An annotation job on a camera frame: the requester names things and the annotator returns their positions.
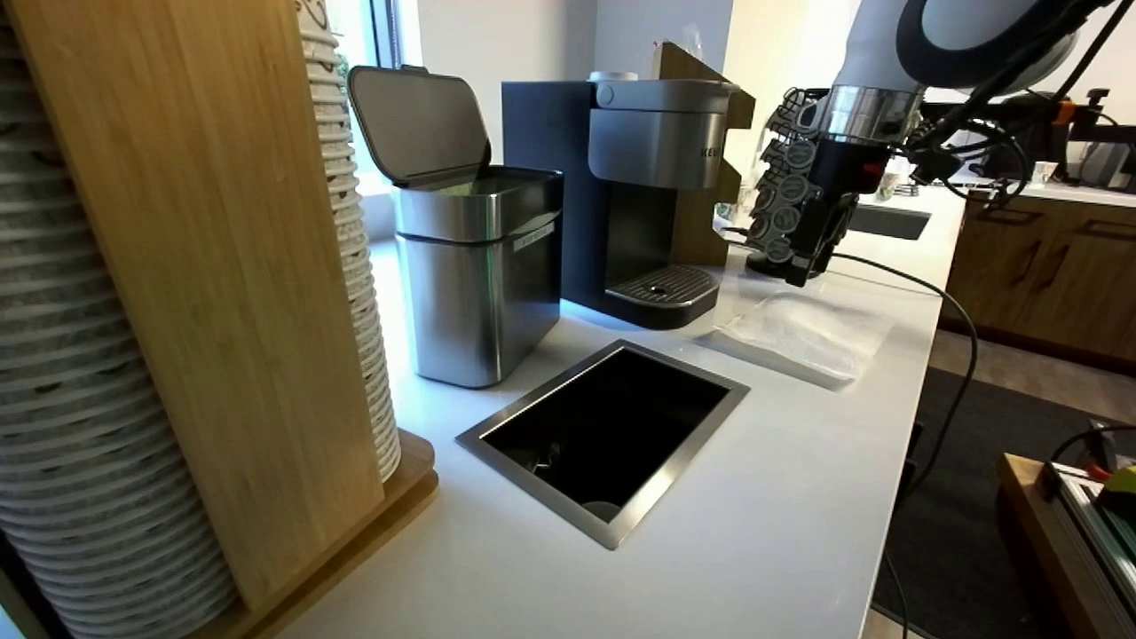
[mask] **window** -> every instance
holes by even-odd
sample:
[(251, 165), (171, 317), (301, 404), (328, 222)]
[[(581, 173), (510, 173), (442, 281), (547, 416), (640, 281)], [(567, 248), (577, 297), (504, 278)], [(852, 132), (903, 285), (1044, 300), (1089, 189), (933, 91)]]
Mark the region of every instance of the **window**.
[[(332, 27), (341, 36), (341, 56), (354, 65), (397, 68), (400, 56), (400, 0), (328, 0)], [(381, 196), (390, 182), (373, 164), (364, 127), (351, 127), (354, 164), (360, 164), (360, 196)]]

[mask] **trash can lid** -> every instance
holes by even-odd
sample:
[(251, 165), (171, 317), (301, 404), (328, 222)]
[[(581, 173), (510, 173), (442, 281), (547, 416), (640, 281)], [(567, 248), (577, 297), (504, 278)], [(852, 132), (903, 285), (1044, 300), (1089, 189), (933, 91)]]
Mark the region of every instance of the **trash can lid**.
[(424, 68), (351, 68), (349, 97), (377, 165), (397, 184), (475, 178), (491, 137), (474, 89)]

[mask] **coffee machine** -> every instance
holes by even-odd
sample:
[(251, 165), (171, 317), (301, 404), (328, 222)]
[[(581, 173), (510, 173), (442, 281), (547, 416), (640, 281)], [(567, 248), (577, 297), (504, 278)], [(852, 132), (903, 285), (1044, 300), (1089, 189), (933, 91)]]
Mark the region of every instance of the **coffee machine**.
[(683, 191), (713, 189), (724, 81), (504, 81), (502, 108), (504, 164), (564, 173), (564, 297), (640, 325), (713, 307), (717, 278), (671, 263), (671, 228)]

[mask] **wooden panel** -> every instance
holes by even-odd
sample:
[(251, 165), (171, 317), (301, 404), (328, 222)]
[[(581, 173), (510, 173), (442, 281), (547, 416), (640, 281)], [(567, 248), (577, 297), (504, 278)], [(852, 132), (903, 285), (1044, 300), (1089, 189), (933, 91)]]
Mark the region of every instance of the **wooden panel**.
[(291, 0), (7, 0), (249, 605), (381, 498)]
[(294, 588), (258, 609), (218, 618), (198, 631), (201, 639), (281, 636), (301, 609), (321, 604), (341, 579), (364, 568), (386, 540), (396, 540), (414, 514), (425, 510), (431, 498), (438, 492), (432, 446), (411, 433), (397, 437), (400, 466), (385, 482), (386, 499), (364, 518), (360, 533), (334, 546)]
[(1136, 221), (1136, 209), (1126, 205), (1106, 205), (1106, 202), (1076, 202), (1076, 198), (1029, 198), (1019, 196), (1011, 205), (1019, 209), (1039, 209), (1050, 211), (1056, 221), (1081, 221), (1081, 216), (1107, 216), (1107, 221)]
[(965, 209), (949, 289), (984, 330), (1014, 330), (1032, 311), (1032, 266), (1050, 248), (1050, 221), (1036, 209)]
[[(661, 79), (727, 81), (674, 41), (661, 47)], [(724, 127), (751, 127), (751, 124), (752, 124), (752, 97), (730, 86)], [(671, 228), (671, 263), (697, 263), (713, 269), (724, 266), (727, 246), (713, 234), (711, 221), (717, 202), (740, 202), (740, 189), (742, 189), (740, 171), (727, 160), (720, 160), (713, 189), (677, 191), (674, 228)]]
[(1136, 362), (1136, 221), (1087, 221), (1036, 266), (1029, 336)]

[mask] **white countertop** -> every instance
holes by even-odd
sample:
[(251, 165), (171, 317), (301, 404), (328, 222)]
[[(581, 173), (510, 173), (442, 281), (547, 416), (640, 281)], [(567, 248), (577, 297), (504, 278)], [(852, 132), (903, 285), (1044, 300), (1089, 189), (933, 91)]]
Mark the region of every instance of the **white countertop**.
[[(923, 236), (849, 234), (843, 250), (943, 285), (961, 202), (940, 189), (890, 202), (933, 209)], [(502, 386), (459, 389), (409, 371), (396, 248), (377, 248), (397, 421), (438, 446), (442, 489), (285, 636), (858, 639), (940, 300), (836, 259), (803, 294), (877, 311), (895, 325), (852, 386), (824, 389), (698, 345), (708, 330), (790, 287), (742, 281), (742, 254), (730, 250), (717, 307), (683, 330), (640, 330), (564, 300), (562, 323)], [(455, 444), (610, 340), (637, 340), (751, 386), (619, 550), (603, 550)]]
[(1093, 202), (1093, 205), (1119, 205), (1136, 209), (1134, 191), (1107, 191), (1107, 189), (1076, 189), (1076, 184), (1025, 184), (1025, 198), (1063, 198), (1063, 202)]

